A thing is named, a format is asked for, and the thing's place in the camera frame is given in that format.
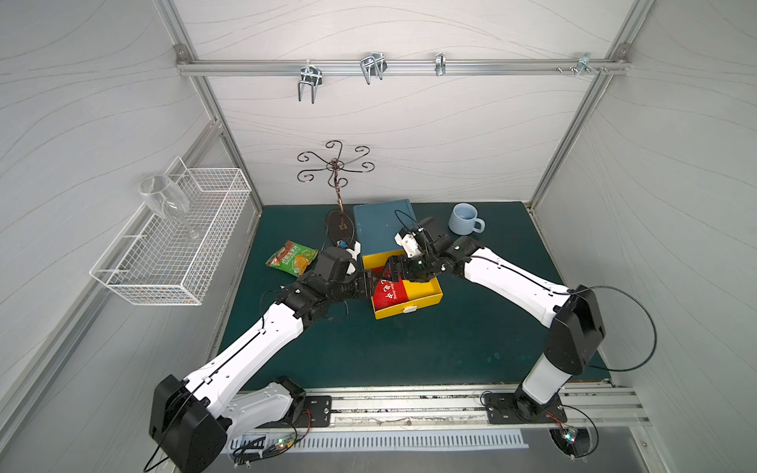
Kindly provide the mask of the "yellow top drawer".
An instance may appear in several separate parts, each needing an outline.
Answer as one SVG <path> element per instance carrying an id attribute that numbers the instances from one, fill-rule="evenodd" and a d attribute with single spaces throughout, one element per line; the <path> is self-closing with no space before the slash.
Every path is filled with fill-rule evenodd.
<path id="1" fill-rule="evenodd" d="M 425 309 L 425 307 L 437 305 L 443 299 L 444 293 L 437 279 L 433 279 L 428 283 L 402 282 L 405 285 L 409 301 L 402 305 L 390 307 L 389 309 L 376 311 L 371 298 L 375 319 L 380 320 L 394 317 L 395 315 L 403 315 L 404 313 L 414 313 L 414 311 L 418 311 L 418 309 Z"/>

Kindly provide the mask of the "red postcard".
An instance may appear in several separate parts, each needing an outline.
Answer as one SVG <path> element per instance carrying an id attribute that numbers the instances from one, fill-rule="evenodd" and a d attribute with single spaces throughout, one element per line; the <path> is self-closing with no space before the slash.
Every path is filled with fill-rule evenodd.
<path id="1" fill-rule="evenodd" d="M 372 296 L 372 303 L 376 311 L 389 309 L 409 301 L 405 285 L 402 281 L 392 282 L 380 280 Z"/>

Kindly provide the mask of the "teal drawer cabinet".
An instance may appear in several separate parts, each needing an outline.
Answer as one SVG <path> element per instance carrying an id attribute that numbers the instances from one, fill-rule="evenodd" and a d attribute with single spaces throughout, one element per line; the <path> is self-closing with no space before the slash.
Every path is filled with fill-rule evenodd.
<path id="1" fill-rule="evenodd" d="M 408 199 L 357 205 L 353 211 L 366 266 L 376 267 L 380 259 L 386 260 L 398 251 L 403 252 L 395 236 L 415 221 L 415 213 Z"/>

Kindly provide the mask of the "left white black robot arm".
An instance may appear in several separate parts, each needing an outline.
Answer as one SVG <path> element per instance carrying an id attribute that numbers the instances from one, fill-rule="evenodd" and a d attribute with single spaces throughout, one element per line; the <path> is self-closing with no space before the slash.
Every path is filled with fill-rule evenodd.
<path id="1" fill-rule="evenodd" d="M 368 299 L 373 274 L 359 261 L 361 248 L 331 246 L 315 266 L 285 286 L 264 314 L 235 342 L 184 378 L 172 374 L 156 386 L 149 435 L 157 453 L 181 472 L 202 472 L 227 441 L 254 427 L 294 422 L 305 392 L 289 378 L 234 399 L 244 385 L 280 350 L 324 318 L 333 305 Z"/>

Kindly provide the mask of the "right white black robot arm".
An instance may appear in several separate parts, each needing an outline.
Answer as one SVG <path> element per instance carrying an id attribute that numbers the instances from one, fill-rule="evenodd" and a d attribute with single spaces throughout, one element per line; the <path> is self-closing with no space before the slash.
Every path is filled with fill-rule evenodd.
<path id="1" fill-rule="evenodd" d="M 588 287 L 571 289 L 537 277 L 470 236 L 441 231 L 433 218 L 401 228 L 394 241 L 403 254 L 384 264 L 390 280 L 419 283 L 453 274 L 493 291 L 548 329 L 542 354 L 516 389 L 514 406 L 524 418 L 543 411 L 582 374 L 605 339 L 599 302 Z"/>

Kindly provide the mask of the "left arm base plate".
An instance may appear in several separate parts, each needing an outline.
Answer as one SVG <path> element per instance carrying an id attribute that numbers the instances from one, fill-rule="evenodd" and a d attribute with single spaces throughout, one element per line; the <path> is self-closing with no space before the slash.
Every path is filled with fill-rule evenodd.
<path id="1" fill-rule="evenodd" d="M 262 424 L 260 428 L 326 428 L 331 425 L 331 408 L 331 396 L 307 395 L 296 399 L 281 419 Z"/>

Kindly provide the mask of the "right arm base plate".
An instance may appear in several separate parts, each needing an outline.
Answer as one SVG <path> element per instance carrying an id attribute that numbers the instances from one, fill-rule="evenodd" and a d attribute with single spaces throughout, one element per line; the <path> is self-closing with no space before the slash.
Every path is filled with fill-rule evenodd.
<path id="1" fill-rule="evenodd" d="M 487 422 L 491 425 L 536 425 L 566 423 L 567 415 L 555 394 L 545 405 L 534 403 L 525 394 L 485 391 L 479 396 Z"/>

